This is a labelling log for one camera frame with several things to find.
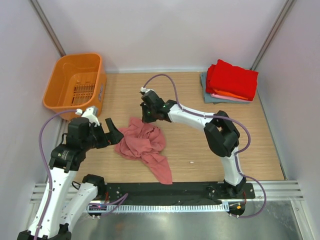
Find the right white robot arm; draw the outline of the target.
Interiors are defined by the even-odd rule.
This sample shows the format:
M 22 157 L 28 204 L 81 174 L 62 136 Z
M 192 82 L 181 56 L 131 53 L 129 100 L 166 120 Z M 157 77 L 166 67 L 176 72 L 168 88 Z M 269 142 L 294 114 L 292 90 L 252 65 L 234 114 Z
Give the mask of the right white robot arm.
M 224 111 L 207 113 L 179 105 L 175 100 L 164 101 L 157 93 L 145 87 L 140 89 L 142 121 L 166 121 L 185 124 L 204 132 L 209 149 L 220 157 L 224 170 L 224 188 L 231 198 L 244 191 L 246 177 L 241 170 L 236 152 L 239 150 L 240 133 Z

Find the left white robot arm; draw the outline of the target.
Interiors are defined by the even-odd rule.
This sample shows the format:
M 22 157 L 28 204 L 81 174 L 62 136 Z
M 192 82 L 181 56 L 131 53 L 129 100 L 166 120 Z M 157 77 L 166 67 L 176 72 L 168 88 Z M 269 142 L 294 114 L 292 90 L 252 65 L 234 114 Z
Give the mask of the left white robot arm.
M 72 119 L 62 142 L 52 150 L 48 182 L 34 220 L 27 230 L 18 234 L 19 240 L 69 240 L 82 212 L 92 200 L 106 194 L 105 180 L 87 174 L 69 204 L 67 195 L 86 153 L 118 144 L 124 135 L 111 118 L 105 120 L 109 132 L 92 117 Z

